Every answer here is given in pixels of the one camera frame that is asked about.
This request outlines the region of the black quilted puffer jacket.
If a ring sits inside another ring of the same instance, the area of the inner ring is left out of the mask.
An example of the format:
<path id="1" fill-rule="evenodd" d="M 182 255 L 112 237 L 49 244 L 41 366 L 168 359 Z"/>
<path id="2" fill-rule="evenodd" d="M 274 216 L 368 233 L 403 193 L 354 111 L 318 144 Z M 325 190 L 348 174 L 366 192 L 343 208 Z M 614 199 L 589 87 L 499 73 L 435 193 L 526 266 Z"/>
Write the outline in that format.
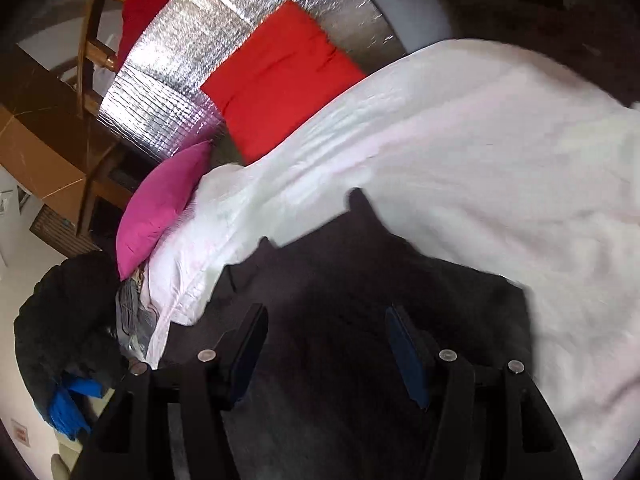
<path id="1" fill-rule="evenodd" d="M 421 254 L 378 220 L 360 190 L 298 240 L 261 240 L 224 267 L 195 324 L 172 324 L 163 365 L 189 361 L 252 304 L 268 334 L 247 393 L 226 416 L 244 479 L 422 479 L 433 438 L 388 342 L 405 309 L 439 348 L 500 367 L 532 364 L 524 292 L 495 274 Z"/>

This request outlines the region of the blue jacket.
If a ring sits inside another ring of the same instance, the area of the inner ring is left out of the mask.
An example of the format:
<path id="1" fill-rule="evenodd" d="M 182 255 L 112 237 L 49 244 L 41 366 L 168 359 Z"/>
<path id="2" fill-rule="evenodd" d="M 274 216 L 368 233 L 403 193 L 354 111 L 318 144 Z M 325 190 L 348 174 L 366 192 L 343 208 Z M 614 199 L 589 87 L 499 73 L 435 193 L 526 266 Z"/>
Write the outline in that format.
<path id="1" fill-rule="evenodd" d="M 101 399 L 104 396 L 104 389 L 94 379 L 76 376 L 64 378 L 62 385 L 55 389 L 48 408 L 50 422 L 56 431 L 70 440 L 76 440 L 81 431 L 87 434 L 91 431 L 85 415 L 81 413 L 72 397 L 73 393 Z"/>

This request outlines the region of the grey folded garment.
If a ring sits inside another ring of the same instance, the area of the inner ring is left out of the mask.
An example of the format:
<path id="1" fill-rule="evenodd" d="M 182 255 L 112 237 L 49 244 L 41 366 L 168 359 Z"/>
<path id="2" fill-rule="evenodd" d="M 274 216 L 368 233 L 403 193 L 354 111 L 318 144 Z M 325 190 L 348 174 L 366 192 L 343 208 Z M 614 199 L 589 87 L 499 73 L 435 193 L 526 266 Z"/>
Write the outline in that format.
<path id="1" fill-rule="evenodd" d="M 120 284 L 115 297 L 116 335 L 127 356 L 145 361 L 158 315 L 142 304 L 138 285 L 132 278 Z"/>

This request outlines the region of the black coat pile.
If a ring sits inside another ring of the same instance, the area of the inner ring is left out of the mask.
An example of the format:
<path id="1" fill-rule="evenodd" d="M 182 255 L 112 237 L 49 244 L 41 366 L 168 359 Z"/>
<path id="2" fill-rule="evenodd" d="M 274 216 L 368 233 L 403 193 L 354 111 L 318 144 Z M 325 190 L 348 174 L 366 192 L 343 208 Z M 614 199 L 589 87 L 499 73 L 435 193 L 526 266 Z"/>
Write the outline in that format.
<path id="1" fill-rule="evenodd" d="M 104 388 L 120 381 L 126 359 L 115 335 L 119 278 L 105 252 L 87 252 L 51 268 L 14 321 L 15 356 L 44 420 L 55 391 L 70 376 Z"/>

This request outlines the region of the magenta pillow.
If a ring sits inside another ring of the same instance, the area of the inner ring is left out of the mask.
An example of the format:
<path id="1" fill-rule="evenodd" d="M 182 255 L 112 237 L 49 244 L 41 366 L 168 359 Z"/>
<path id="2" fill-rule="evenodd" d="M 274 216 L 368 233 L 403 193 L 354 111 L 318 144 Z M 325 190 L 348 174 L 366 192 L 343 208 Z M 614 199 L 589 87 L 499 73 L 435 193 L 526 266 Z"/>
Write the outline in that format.
<path id="1" fill-rule="evenodd" d="M 178 152 L 156 166 L 130 198 L 116 234 L 119 277 L 129 278 L 180 214 L 207 171 L 212 142 Z"/>

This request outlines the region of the white pink bed blanket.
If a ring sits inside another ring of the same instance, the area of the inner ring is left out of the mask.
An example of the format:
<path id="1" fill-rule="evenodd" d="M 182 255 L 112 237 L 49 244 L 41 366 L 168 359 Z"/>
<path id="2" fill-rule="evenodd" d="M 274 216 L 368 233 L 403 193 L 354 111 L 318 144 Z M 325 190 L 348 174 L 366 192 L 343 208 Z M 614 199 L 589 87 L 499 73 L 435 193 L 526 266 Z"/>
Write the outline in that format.
<path id="1" fill-rule="evenodd" d="M 352 188 L 424 254 L 527 288 L 537 384 L 582 474 L 618 474 L 639 440 L 639 113 L 507 44 L 410 54 L 257 162 L 202 177 L 145 269 L 148 362 L 226 264 L 321 226 Z"/>

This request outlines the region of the brown wooden column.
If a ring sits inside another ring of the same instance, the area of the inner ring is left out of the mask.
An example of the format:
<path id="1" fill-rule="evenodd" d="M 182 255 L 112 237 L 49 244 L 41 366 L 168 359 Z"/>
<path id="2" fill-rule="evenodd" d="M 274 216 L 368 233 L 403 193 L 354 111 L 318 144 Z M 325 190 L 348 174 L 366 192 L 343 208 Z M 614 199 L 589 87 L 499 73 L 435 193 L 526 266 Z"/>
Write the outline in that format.
<path id="1" fill-rule="evenodd" d="M 131 192 L 108 174 L 125 147 L 77 113 L 76 93 L 20 47 L 1 53 L 1 166 L 77 233 L 96 200 L 123 210 Z"/>

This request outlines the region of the wooden stair railing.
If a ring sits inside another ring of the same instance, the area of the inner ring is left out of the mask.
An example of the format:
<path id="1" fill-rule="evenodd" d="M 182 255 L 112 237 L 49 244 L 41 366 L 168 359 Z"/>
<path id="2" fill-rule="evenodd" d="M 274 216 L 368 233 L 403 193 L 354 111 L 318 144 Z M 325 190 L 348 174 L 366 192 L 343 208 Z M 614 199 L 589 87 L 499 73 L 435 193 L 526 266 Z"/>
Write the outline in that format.
<path id="1" fill-rule="evenodd" d="M 126 0 L 88 0 L 86 15 L 82 23 L 77 55 L 76 96 L 77 111 L 80 117 L 89 114 L 98 116 L 102 96 L 93 89 L 94 69 L 106 68 L 111 73 L 117 72 L 118 57 L 116 52 L 99 40 L 100 19 L 105 3 L 123 4 Z"/>

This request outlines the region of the silver foil insulation panel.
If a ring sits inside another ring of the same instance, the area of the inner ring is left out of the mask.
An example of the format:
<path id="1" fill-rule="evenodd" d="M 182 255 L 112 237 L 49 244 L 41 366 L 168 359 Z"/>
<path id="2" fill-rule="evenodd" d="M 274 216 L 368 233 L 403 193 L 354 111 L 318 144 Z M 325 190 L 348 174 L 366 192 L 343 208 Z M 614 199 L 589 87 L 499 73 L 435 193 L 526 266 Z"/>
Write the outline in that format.
<path id="1" fill-rule="evenodd" d="M 142 32 L 99 108 L 99 122 L 154 162 L 221 132 L 201 86 L 286 0 L 169 0 Z M 366 74 L 406 50 L 372 0 L 292 0 Z"/>

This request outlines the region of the red square pillow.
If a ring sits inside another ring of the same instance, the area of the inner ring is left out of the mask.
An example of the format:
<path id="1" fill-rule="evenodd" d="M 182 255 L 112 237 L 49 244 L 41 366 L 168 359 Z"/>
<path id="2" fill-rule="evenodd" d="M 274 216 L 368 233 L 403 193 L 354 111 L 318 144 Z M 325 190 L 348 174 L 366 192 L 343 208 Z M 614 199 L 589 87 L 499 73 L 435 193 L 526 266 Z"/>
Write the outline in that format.
<path id="1" fill-rule="evenodd" d="M 252 164 L 366 78 L 292 0 L 269 14 L 202 84 Z"/>

